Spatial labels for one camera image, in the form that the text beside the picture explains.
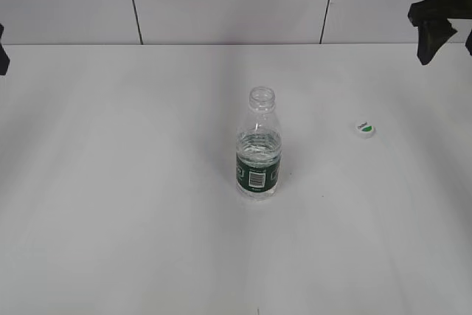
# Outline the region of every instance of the black object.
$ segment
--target black object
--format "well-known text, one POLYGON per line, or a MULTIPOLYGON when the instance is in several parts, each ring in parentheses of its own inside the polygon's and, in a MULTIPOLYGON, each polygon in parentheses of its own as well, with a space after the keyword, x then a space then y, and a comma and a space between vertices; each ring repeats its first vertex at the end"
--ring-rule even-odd
MULTIPOLYGON (((3 26, 0 24, 0 39, 1 35, 3 35, 3 26)), ((0 75, 5 75, 7 73, 9 65, 10 59, 8 58, 7 53, 5 53, 0 43, 0 75)))
MULTIPOLYGON (((423 0, 412 4, 408 17, 418 28, 418 58, 423 65, 457 31, 448 18, 472 18, 472 0, 423 0)), ((465 43, 472 55, 472 32, 465 43)))

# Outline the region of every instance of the green label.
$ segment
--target green label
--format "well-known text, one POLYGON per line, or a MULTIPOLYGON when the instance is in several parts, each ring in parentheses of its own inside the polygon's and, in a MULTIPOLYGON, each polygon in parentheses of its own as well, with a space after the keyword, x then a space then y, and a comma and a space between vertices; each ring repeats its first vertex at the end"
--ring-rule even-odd
POLYGON ((239 156, 237 156, 237 182, 244 190, 250 192, 268 191, 277 183, 279 166, 280 159, 266 167, 252 167, 243 163, 239 156))

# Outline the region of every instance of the barcode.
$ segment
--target barcode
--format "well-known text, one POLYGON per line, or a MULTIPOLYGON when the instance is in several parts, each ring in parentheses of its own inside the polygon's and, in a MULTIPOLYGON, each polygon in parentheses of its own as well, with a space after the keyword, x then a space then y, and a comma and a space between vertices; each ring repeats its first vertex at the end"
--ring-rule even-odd
POLYGON ((266 175, 264 173, 253 173, 249 171, 249 186, 261 188, 266 185, 266 175))

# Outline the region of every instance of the tile grout line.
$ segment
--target tile grout line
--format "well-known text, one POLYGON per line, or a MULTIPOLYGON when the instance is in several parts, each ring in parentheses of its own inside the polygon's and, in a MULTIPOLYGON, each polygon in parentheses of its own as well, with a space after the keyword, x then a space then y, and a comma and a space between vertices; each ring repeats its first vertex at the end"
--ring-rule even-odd
POLYGON ((330 8, 330 2, 331 0, 327 0, 327 3, 326 3, 326 10, 324 12, 324 21, 323 21, 323 27, 322 27, 322 34, 321 36, 319 37, 319 44, 323 44, 323 35, 325 35, 325 26, 326 26, 326 20, 327 20, 327 12, 330 8))
POLYGON ((131 0, 131 1, 133 2, 134 18, 136 19, 136 25, 138 27, 139 42, 140 44, 144 44, 142 42, 141 26, 139 26, 139 18, 138 18, 138 11, 136 10, 136 2, 134 0, 131 0))

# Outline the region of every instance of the water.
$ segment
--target water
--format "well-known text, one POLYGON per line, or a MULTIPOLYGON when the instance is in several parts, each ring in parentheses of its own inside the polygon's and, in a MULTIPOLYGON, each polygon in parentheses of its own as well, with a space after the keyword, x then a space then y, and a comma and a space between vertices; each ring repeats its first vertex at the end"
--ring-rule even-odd
MULTIPOLYGON (((275 164, 280 160, 282 153, 282 140, 276 131, 268 129, 257 129, 243 132, 237 137, 237 156, 250 167, 264 168, 275 164)), ((270 190, 253 193, 238 187, 246 194, 255 199, 265 199, 274 194, 277 185, 270 190)))

